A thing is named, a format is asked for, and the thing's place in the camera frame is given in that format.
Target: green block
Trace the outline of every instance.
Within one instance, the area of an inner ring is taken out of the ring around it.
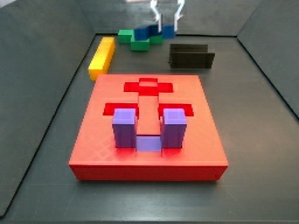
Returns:
[[[150,38],[150,43],[151,43],[151,45],[161,45],[163,42],[165,42],[165,37],[163,37],[163,35],[153,36],[153,37]]]
[[[131,38],[135,36],[134,30],[119,30],[118,32],[118,42],[120,44],[130,44]]]
[[[146,52],[150,50],[150,39],[149,40],[142,40],[137,41],[135,36],[131,38],[131,50],[133,51],[139,51],[139,52]]]

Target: building block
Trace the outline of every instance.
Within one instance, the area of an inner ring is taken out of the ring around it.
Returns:
[[[173,68],[211,69],[215,52],[209,45],[171,44],[170,63]]]
[[[187,119],[182,108],[166,108],[163,110],[163,148],[181,149],[187,128]]]
[[[175,30],[173,24],[163,25],[163,38],[165,39],[174,39],[175,38]]]
[[[150,44],[151,44],[151,45],[161,45],[163,42],[165,42],[165,37],[163,37],[163,35],[153,36],[153,37],[150,38]]]
[[[150,39],[150,26],[143,26],[135,29],[135,41]]]
[[[98,79],[100,74],[108,72],[115,49],[115,38],[103,38],[88,66],[88,74],[92,81]]]
[[[134,30],[119,30],[118,32],[118,42],[120,44],[130,44],[131,43],[131,38],[135,35]]]
[[[150,50],[150,39],[137,41],[135,37],[131,38],[131,50],[138,52],[147,52]]]
[[[142,78],[158,79],[158,85],[173,83],[173,92],[159,93],[159,104],[191,104],[194,116],[186,116],[189,125],[181,149],[141,151],[137,148],[116,148],[111,125],[114,116],[103,115],[103,111],[108,102],[119,100],[119,103],[122,101],[138,103],[139,94],[126,92],[124,84],[138,83]],[[229,160],[199,77],[186,74],[100,75],[70,157],[70,168],[79,180],[214,181],[221,179],[229,168]]]
[[[162,151],[159,136],[137,136],[137,151]]]
[[[151,24],[149,25],[150,37],[159,36],[162,33],[159,32],[159,25]]]
[[[115,110],[112,127],[115,132],[116,147],[137,147],[137,110],[134,108],[118,108]]]

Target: purple block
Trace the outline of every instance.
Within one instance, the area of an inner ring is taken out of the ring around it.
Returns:
[[[166,108],[163,110],[163,148],[183,147],[183,137],[187,128],[187,118],[182,108]]]
[[[162,151],[161,136],[138,136],[135,149],[138,151]]]
[[[134,108],[116,108],[112,128],[118,148],[137,147],[137,110]]]
[[[165,39],[174,39],[175,38],[175,30],[173,24],[166,24],[163,26],[163,38]]]

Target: yellow block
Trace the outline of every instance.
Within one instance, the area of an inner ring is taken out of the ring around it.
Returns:
[[[98,50],[94,55],[94,59],[88,66],[88,75],[92,81],[95,81],[100,74],[108,72],[110,63],[116,50],[115,38],[103,38]]]

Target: red base plate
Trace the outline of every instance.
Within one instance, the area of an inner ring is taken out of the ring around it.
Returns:
[[[137,106],[138,93],[124,92],[124,85],[139,82],[141,78],[157,78],[162,83],[173,83],[173,93],[159,94],[159,103],[165,108],[167,104],[191,105],[182,149],[143,152],[115,147],[112,115],[103,115],[106,104],[133,103]],[[199,77],[155,74],[99,76],[70,168],[79,180],[218,180],[229,168],[229,160]]]

